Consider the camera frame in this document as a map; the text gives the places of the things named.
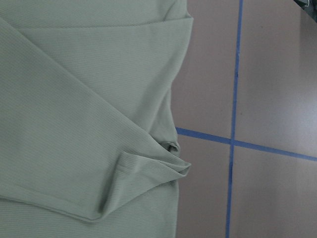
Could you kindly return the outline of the olive green long-sleeve shirt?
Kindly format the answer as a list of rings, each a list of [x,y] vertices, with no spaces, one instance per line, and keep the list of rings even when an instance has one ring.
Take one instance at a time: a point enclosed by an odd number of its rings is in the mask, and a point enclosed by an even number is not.
[[[173,238],[185,0],[0,3],[0,235]]]

